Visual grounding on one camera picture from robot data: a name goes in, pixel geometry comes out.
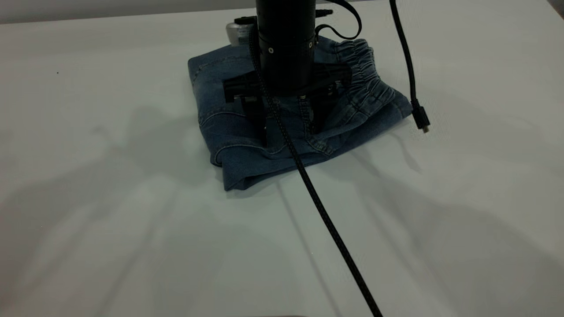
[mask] black cable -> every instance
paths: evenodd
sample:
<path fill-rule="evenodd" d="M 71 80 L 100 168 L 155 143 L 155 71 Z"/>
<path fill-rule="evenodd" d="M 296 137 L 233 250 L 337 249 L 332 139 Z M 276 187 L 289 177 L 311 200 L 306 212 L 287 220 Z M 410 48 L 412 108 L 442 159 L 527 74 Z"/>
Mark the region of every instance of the black cable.
<path fill-rule="evenodd" d="M 321 216 L 323 222 L 327 226 L 327 230 L 329 230 L 329 233 L 331 234 L 333 241 L 335 241 L 335 244 L 339 248 L 339 251 L 343 256 L 343 259 L 347 263 L 347 266 L 349 267 L 349 270 L 351 271 L 351 274 L 354 280 L 356 281 L 356 284 L 358 285 L 360 292 L 364 296 L 364 299 L 366 300 L 366 303 L 368 304 L 368 307 L 370 308 L 372 315 L 374 317 L 382 317 L 382 313 L 380 312 L 378 305 L 374 301 L 374 298 L 372 297 L 372 294 L 370 293 L 368 286 L 364 282 L 362 274 L 360 274 L 360 271 L 356 267 L 356 264 L 352 256 L 350 255 L 349 250 L 345 246 L 345 243 L 341 239 L 341 236 L 339 235 L 333 222 L 329 218 L 327 211 L 325 211 L 325 207 L 323 207 L 323 204 L 321 203 L 321 200 L 319 199 L 319 196 L 315 191 L 313 184 L 311 183 L 310 177 L 307 175 L 303 162 L 300 159 L 299 154 L 296 151 L 296 148 L 294 147 L 294 144 L 292 143 L 292 140 L 290 138 L 290 135 L 288 134 L 288 131 L 286 130 L 286 127 L 284 126 L 284 123 L 282 122 L 282 119 L 280 117 L 280 108 L 278 104 L 273 101 L 272 96 L 268 92 L 264 78 L 262 77 L 262 73 L 261 73 L 261 64 L 258 58 L 257 42 L 258 42 L 258 29 L 257 29 L 257 25 L 254 24 L 250 34 L 249 50 L 250 50 L 250 55 L 253 59 L 254 69 L 257 73 L 258 80 L 261 83 L 262 94 L 266 99 L 268 108 L 270 112 L 273 114 L 274 119 L 276 120 L 278 128 L 280 129 L 280 132 L 282 133 L 282 136 L 284 138 L 284 142 L 286 143 L 286 146 L 288 147 L 290 153 L 292 154 L 292 158 L 296 163 L 296 167 L 298 168 L 299 174 L 301 175 L 303 182 L 306 185 L 307 191 L 310 193 L 311 199 L 313 200 L 315 206 L 317 207 L 317 210 L 319 211 L 319 215 Z"/>
<path fill-rule="evenodd" d="M 417 92 L 415 90 L 415 72 L 413 71 L 413 63 L 411 62 L 411 53 L 407 45 L 406 35 L 403 33 L 402 22 L 399 20 L 398 6 L 395 0 L 390 0 L 391 14 L 394 17 L 395 29 L 398 30 L 399 41 L 402 43 L 403 55 L 406 57 L 407 72 L 409 73 L 409 92 L 411 94 L 411 106 L 413 107 L 413 119 L 417 124 L 417 128 L 423 132 L 429 132 L 429 118 L 425 112 L 425 108 L 419 105 L 417 100 Z"/>
<path fill-rule="evenodd" d="M 358 32 L 353 37 L 346 37 L 346 36 L 342 36 L 332 26 L 330 26 L 328 24 L 320 24 L 315 28 L 315 38 L 317 38 L 319 36 L 319 31 L 321 31 L 322 29 L 325 29 L 325 28 L 329 28 L 333 32 L 335 32 L 335 34 L 337 36 L 339 36 L 342 39 L 356 39 L 360 35 L 360 32 L 362 31 L 362 19 L 360 18 L 360 15 L 356 11 L 356 9 L 354 9 L 354 7 L 352 5 L 350 5 L 348 2 L 346 2 L 345 0 L 326 0 L 326 1 L 335 3 L 336 5 L 340 5 L 340 6 L 344 7 L 345 9 L 349 10 L 354 15 L 354 17 L 356 18 L 356 22 L 358 23 Z"/>

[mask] denim jeans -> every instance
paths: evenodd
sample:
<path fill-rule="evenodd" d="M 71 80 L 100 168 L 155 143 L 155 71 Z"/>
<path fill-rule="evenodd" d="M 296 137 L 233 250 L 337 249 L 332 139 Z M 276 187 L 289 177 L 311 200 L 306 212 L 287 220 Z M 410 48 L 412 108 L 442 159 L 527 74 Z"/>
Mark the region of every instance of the denim jeans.
<path fill-rule="evenodd" d="M 373 50 L 363 39 L 337 43 L 320 38 L 317 63 L 347 63 L 352 83 L 338 86 L 339 100 L 323 127 L 311 128 L 308 99 L 275 98 L 304 165 L 317 164 L 369 141 L 411 114 L 407 98 L 381 81 Z M 247 46 L 226 46 L 188 61 L 198 121 L 213 165 L 223 168 L 226 191 L 244 190 L 296 169 L 272 115 L 265 110 L 267 147 L 247 119 L 241 101 L 226 103 L 223 81 L 253 70 Z"/>

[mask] blue denim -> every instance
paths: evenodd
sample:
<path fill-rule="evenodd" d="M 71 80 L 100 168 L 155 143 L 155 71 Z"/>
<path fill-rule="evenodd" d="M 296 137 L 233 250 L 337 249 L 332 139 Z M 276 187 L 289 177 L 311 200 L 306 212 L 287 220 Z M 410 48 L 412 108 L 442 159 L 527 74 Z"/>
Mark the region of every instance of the blue denim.
<path fill-rule="evenodd" d="M 275 98 L 304 165 L 317 164 L 369 141 L 411 114 L 407 98 L 386 85 L 363 39 L 337 43 L 320 38 L 317 63 L 347 63 L 352 84 L 339 85 L 339 101 L 319 133 L 311 128 L 307 99 Z M 245 116 L 241 101 L 226 103 L 223 81 L 253 70 L 247 46 L 226 46 L 188 61 L 198 106 L 198 121 L 213 165 L 223 168 L 226 191 L 244 190 L 274 175 L 296 169 L 272 114 L 267 113 L 267 147 Z"/>

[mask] jeans seam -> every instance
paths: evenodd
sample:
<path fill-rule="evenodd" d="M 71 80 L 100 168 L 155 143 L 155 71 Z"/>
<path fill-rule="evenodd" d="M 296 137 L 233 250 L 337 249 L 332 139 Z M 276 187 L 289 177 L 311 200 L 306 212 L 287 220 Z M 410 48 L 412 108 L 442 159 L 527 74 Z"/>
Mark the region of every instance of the jeans seam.
<path fill-rule="evenodd" d="M 213 161 L 215 162 L 215 164 L 217 164 L 218 166 L 222 166 L 222 165 L 223 165 L 223 164 L 219 164 L 219 163 L 217 162 L 217 157 L 218 157 L 219 153 L 221 153 L 221 151 L 223 151 L 223 150 L 226 149 L 226 148 L 231 148 L 231 147 L 252 147 L 252 148 L 258 148 L 258 149 L 261 149 L 261 150 L 265 151 L 265 148 L 263 148 L 263 147 L 251 146 L 251 145 L 248 145 L 248 144 L 232 144 L 232 145 L 229 145 L 229 146 L 224 146 L 224 147 L 220 148 L 219 150 L 217 150 L 217 152 L 215 153 L 215 156 L 214 156 L 214 159 L 213 159 Z M 269 151 L 266 151 L 266 152 L 267 152 L 268 154 L 270 154 L 270 155 L 278 154 L 278 153 L 280 153 L 285 147 L 286 147 L 286 146 L 282 146 L 282 147 L 281 147 L 278 151 L 276 151 L 276 152 L 269 152 Z"/>
<path fill-rule="evenodd" d="M 200 127 L 203 127 L 211 118 L 213 118 L 217 115 L 234 115 L 234 116 L 247 118 L 246 115 L 242 115 L 240 113 L 230 112 L 230 111 L 221 111 L 221 112 L 216 112 L 213 115 L 210 115 L 210 116 L 206 117 L 206 119 L 202 120 L 202 123 L 200 123 Z"/>
<path fill-rule="evenodd" d="M 211 61 L 211 62 L 209 62 L 209 63 L 201 64 L 200 66 L 198 66 L 198 70 L 194 73 L 194 79 L 192 80 L 192 82 L 196 82 L 196 79 L 198 78 L 198 75 L 200 74 L 200 72 L 201 72 L 202 70 L 204 70 L 204 68 L 206 68 L 206 67 L 208 67 L 208 66 L 210 66 L 210 65 L 214 65 L 214 64 L 221 63 L 221 62 L 226 61 L 226 60 L 228 60 L 228 59 L 247 59 L 247 58 L 244 57 L 244 56 L 227 56 L 227 57 L 224 57 L 224 58 L 220 58 L 220 59 L 217 59 L 217 60 L 213 60 L 213 61 Z"/>

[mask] cable connector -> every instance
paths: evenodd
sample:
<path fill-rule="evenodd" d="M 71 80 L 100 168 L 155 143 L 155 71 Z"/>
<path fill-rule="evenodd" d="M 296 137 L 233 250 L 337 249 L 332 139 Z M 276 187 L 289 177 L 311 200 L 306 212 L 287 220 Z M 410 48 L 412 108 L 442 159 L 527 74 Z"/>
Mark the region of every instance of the cable connector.
<path fill-rule="evenodd" d="M 419 105 L 419 101 L 417 99 L 411 100 L 411 106 L 413 107 L 412 114 L 413 119 L 415 119 L 415 123 L 417 124 L 417 128 L 423 130 L 424 133 L 429 132 L 431 122 L 429 122 L 425 108 Z"/>
<path fill-rule="evenodd" d="M 333 10 L 315 10 L 315 17 L 324 17 L 333 14 Z"/>

